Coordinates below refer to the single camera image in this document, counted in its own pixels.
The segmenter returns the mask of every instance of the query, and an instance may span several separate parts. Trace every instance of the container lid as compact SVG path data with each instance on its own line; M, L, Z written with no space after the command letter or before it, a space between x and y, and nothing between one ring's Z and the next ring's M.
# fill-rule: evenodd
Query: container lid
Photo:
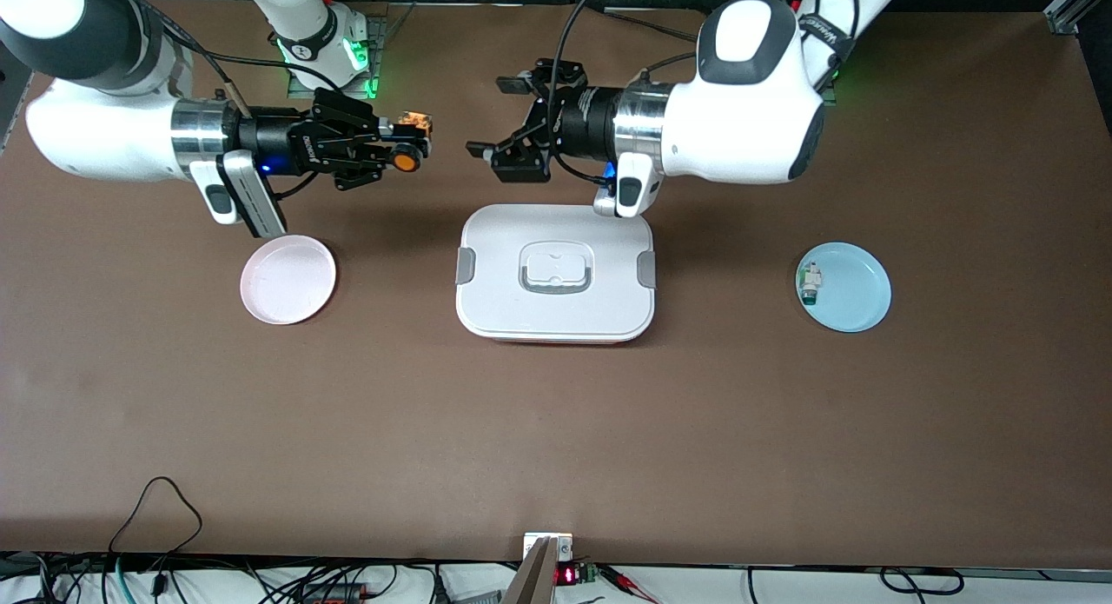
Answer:
M876 256L852 244L822 244L800 260L796 296L818 324L862 331L887 315L892 284Z
M251 255L239 278L244 307L267 324L295 324L314 316L336 287L336 260L311 237L268 240Z
M490 205L464 227L456 311L496 339L616 343L655 310L653 234L592 207Z

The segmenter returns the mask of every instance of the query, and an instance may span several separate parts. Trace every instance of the metal frame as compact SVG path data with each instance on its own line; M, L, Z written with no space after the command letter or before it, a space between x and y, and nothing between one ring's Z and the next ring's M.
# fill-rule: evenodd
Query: metal frame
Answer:
M1054 0L1043 10L1050 31L1055 34L1076 34L1078 21L1101 0Z
M28 89L31 89L31 69L0 44L0 154L8 145L11 129L16 128L16 118Z

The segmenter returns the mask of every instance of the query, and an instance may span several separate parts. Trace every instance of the gray bracket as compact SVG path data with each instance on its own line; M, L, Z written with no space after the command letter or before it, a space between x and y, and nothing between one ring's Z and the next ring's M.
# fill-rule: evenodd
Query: gray bracket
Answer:
M1084 18L1101 0L1054 0L1043 10L1050 31L1055 34L1076 34L1078 21Z

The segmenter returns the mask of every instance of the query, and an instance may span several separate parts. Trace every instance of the orange object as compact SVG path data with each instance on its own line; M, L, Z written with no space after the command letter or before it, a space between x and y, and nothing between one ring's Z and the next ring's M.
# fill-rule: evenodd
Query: orange object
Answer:
M398 123L417 126L418 129L425 129L425 137L433 138L433 116L428 116L428 113L415 113L413 110L406 110L405 113L401 113Z
M393 161L395 168L401 169L403 172L413 172L417 169L417 160L408 156L408 154L395 154L394 159L390 161Z

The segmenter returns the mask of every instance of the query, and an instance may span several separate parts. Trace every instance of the white container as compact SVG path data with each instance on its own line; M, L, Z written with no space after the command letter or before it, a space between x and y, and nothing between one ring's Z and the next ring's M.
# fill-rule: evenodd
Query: white container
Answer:
M656 306L653 234L592 207L490 205L464 225L456 314L480 337L616 344Z

